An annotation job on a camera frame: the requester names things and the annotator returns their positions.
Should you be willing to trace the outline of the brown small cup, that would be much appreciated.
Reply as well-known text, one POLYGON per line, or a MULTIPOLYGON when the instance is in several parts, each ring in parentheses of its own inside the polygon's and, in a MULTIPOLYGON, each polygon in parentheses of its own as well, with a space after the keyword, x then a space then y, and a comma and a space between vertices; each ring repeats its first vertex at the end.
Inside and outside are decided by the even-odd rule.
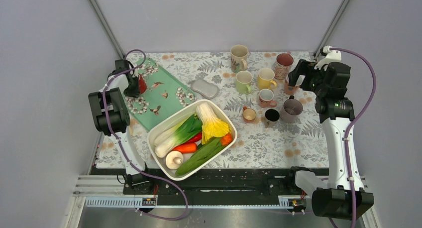
POLYGON ((280 119, 280 114, 275 109, 268 109, 264 114, 264 125, 265 128, 271 127, 274 123, 276 123, 280 119))

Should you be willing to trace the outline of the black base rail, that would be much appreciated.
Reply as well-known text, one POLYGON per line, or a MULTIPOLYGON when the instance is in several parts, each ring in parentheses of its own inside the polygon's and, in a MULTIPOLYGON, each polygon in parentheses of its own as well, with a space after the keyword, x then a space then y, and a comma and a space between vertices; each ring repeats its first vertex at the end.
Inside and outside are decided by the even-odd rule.
MULTIPOLYGON (((170 195, 180 191, 157 178, 143 177, 137 184, 125 183, 125 195, 170 195)), ((263 195, 302 195, 293 185, 289 168, 266 169, 202 169, 182 181, 174 181, 183 192, 190 191, 251 191, 263 195)))

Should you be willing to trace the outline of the light green mug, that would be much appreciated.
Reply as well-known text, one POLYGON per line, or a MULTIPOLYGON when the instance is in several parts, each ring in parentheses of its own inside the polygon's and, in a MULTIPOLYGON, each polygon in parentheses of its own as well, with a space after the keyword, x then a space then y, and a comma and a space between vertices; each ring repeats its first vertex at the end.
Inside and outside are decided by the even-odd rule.
POLYGON ((236 74, 235 88, 239 93, 250 94, 252 92, 252 75, 248 71, 240 71, 236 74))

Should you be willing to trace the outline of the peach floral mug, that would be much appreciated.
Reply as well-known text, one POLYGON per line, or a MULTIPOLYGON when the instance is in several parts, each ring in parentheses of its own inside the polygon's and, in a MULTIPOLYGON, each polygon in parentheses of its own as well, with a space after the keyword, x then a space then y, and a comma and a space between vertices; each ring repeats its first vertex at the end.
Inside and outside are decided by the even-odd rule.
POLYGON ((303 80, 304 80, 304 76, 300 75, 298 77, 296 85, 290 86, 289 85, 289 77, 287 76, 286 79, 285 79, 285 82, 284 82, 284 93, 286 95, 289 95, 289 96, 294 95, 294 93, 300 88, 300 85, 302 84, 303 80))

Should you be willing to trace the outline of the small orange mug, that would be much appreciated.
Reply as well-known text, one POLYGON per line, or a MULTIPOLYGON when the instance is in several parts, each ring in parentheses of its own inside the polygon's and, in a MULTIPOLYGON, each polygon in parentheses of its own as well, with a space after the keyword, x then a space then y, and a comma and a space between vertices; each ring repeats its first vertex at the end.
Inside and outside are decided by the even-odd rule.
POLYGON ((254 122, 256 119, 257 113, 254 109, 248 108, 246 106, 243 107, 242 117, 246 123, 254 122))

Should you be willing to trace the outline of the purple mug black handle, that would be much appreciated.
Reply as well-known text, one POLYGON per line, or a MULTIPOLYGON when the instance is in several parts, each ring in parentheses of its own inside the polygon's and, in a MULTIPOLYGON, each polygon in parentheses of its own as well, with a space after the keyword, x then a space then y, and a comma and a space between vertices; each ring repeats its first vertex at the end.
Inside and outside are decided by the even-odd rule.
POLYGON ((295 96, 289 96, 280 110, 281 120, 287 123, 293 123, 302 112, 302 103, 295 99, 295 96))

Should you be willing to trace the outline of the red mug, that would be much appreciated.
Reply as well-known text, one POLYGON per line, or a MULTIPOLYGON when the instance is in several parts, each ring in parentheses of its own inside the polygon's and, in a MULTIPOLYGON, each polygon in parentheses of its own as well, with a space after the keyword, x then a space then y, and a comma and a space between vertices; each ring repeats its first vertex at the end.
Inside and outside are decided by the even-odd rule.
POLYGON ((141 94, 145 93, 145 91, 147 90, 147 84, 146 84, 145 80, 143 79, 142 75, 139 75, 138 85, 139 85, 140 93, 141 94))

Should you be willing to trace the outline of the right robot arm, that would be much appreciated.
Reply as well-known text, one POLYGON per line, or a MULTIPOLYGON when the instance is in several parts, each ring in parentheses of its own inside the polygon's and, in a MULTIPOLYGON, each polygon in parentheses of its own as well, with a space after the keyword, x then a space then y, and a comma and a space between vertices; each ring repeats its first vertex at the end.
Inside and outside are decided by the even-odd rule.
POLYGON ((357 119, 353 103, 345 96, 351 68, 341 62, 316 66, 301 59, 288 79, 293 86, 303 76, 301 89, 316 95, 315 109, 328 149, 328 180, 322 181, 311 169, 292 167, 285 186, 292 194, 309 195, 315 216, 356 221, 374 205, 374 195, 364 189, 354 152, 357 119))

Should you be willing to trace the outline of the floral tablecloth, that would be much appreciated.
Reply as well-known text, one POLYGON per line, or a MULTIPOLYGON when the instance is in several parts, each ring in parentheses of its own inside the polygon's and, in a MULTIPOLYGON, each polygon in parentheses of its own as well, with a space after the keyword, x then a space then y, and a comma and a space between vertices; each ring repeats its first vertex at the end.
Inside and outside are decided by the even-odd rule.
MULTIPOLYGON (((273 68, 277 55, 288 53, 296 65, 299 59, 312 60, 307 51, 293 52, 249 52, 248 71, 253 76, 249 95, 235 89, 235 73, 230 68, 230 52, 185 52, 148 53, 159 65, 187 83, 204 79, 219 87, 218 95, 212 101, 221 108, 237 129, 237 140, 230 148, 207 164, 204 168, 328 168, 326 139, 319 116, 315 112, 315 95, 298 90, 295 99, 304 106, 295 123, 282 120, 265 128, 263 109, 258 105, 259 89, 256 86, 258 71, 273 68), (246 123, 242 117, 243 107, 252 108, 257 117, 246 123)), ((147 146, 147 131, 131 117, 132 139, 141 157, 150 168, 159 168, 147 146)), ((99 169, 124 168, 116 146, 104 138, 98 149, 95 167, 99 169)))

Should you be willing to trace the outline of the terracotta pink mug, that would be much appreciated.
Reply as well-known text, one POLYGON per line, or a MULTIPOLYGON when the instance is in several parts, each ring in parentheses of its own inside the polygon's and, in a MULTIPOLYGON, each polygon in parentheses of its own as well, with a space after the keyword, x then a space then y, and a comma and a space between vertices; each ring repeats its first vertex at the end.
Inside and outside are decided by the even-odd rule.
POLYGON ((274 100, 274 93, 270 89, 260 90, 258 99, 258 105, 261 108, 274 108, 277 106, 277 102, 274 100))

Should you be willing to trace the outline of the pink tall cup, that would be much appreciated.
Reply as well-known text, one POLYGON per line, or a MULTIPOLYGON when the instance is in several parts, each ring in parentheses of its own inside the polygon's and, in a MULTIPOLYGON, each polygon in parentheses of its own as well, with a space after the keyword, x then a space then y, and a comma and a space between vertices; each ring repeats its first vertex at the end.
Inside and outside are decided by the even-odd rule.
POLYGON ((290 68, 294 62, 291 52, 281 53, 277 55, 274 63, 275 79, 284 80, 290 71, 290 68))

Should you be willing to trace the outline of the yellow mug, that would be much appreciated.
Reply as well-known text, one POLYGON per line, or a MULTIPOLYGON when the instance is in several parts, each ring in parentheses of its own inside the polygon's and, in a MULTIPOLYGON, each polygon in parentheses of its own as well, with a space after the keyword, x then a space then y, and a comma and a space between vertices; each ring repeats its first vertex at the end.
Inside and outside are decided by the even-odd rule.
POLYGON ((258 89, 270 89, 277 88, 278 84, 274 81, 275 73, 270 68, 262 68, 258 72, 257 87, 258 89))

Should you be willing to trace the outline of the orange carrot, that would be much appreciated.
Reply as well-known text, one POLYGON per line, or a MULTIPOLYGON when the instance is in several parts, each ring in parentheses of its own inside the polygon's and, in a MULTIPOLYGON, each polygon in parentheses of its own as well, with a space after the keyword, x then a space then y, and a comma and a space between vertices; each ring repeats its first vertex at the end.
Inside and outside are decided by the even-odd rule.
POLYGON ((198 146, 196 143, 185 143, 181 144, 179 146, 176 146, 172 151, 178 151, 182 154, 185 153, 194 153, 198 149, 198 146))

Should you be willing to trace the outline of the cream floral mug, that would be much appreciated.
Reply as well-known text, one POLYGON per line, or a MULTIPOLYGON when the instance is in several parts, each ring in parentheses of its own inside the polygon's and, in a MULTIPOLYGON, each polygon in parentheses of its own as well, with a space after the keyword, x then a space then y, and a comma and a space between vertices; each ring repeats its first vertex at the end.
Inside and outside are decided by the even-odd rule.
POLYGON ((247 70, 248 48, 244 45, 234 45, 231 50, 231 70, 234 73, 247 70))

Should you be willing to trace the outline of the grey sponge pad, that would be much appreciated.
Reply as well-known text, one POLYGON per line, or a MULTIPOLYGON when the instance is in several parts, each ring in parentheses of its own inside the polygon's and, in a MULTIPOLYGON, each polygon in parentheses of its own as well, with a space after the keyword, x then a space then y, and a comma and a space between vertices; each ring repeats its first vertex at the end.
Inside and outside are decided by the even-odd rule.
POLYGON ((192 91, 200 94, 205 99, 211 100, 215 98, 219 93, 219 88, 215 84, 209 83, 204 79, 195 79, 189 81, 188 84, 191 86, 192 91))

